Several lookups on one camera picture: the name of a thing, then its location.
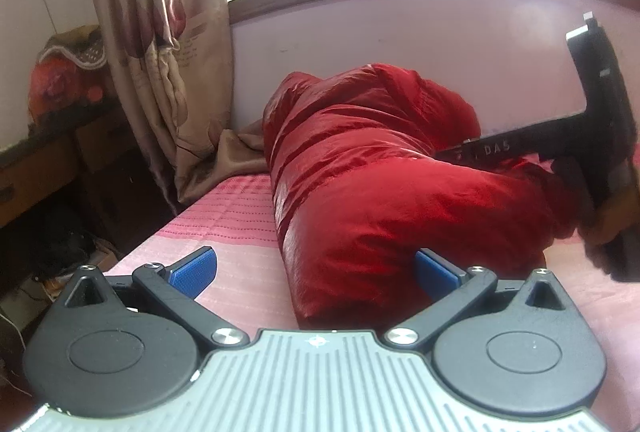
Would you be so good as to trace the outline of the red floral cloth bundle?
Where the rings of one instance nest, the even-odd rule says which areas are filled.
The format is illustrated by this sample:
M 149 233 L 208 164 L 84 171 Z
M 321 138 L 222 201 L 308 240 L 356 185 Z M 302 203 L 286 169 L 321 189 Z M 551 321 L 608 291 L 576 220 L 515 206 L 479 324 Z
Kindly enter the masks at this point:
M 75 106 L 97 106 L 116 97 L 99 25 L 54 34 L 36 58 L 27 102 L 30 123 L 46 126 Z

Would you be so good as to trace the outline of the wooden side cabinet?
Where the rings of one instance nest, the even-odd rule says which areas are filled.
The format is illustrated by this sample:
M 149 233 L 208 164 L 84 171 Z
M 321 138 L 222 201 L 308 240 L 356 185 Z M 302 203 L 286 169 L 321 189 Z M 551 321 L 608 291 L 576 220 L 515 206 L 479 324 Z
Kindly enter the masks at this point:
M 58 126 L 1 152 L 1 261 L 26 266 L 60 233 L 134 248 L 140 155 L 122 107 L 73 109 Z

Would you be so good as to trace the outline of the pink checked bed sheet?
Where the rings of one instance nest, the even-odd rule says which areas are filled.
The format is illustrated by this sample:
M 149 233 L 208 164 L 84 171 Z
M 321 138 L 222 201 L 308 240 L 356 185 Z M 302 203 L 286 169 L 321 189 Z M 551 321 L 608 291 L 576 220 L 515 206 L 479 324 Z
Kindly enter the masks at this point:
M 144 263 L 170 264 L 209 245 L 216 279 L 200 303 L 249 334 L 297 326 L 278 248 L 267 175 L 227 179 L 124 256 L 110 272 L 125 275 Z M 594 267 L 578 236 L 544 252 L 548 266 L 579 306 L 608 357 L 597 402 L 639 413 L 639 287 Z

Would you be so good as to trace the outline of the beige floral curtain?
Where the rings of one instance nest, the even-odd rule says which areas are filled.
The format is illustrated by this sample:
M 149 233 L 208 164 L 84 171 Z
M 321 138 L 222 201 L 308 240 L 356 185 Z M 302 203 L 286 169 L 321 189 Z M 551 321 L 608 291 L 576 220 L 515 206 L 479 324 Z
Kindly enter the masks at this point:
M 116 94 L 165 200 L 201 196 L 231 122 L 228 0 L 93 0 Z

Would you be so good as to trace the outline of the red puffer coat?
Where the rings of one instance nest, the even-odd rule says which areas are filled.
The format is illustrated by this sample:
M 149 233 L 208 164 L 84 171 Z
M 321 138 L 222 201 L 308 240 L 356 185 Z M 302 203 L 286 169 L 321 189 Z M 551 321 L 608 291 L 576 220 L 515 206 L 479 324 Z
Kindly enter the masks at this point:
M 544 265 L 578 203 L 559 176 L 516 159 L 493 172 L 436 153 L 480 136 L 473 107 L 414 71 L 372 63 L 288 74 L 262 117 L 274 219 L 304 329 L 385 330 L 430 300 L 430 249 L 509 279 Z

